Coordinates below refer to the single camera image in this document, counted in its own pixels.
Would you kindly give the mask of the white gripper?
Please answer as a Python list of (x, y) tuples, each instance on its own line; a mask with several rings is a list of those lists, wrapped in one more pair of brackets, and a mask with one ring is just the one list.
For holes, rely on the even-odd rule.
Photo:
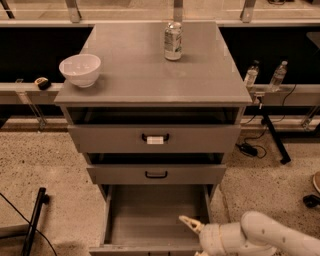
[(180, 215), (179, 220), (199, 236), (201, 252), (195, 256), (226, 256), (237, 253), (245, 256), (246, 237), (239, 222), (229, 224), (206, 224)]

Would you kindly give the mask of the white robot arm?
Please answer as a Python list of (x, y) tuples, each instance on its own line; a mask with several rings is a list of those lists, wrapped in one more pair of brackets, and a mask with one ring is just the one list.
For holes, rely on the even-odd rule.
[(203, 224), (184, 215), (179, 220), (199, 237), (202, 252), (194, 256), (320, 256), (320, 240), (280, 224), (257, 211), (245, 212), (239, 222)]

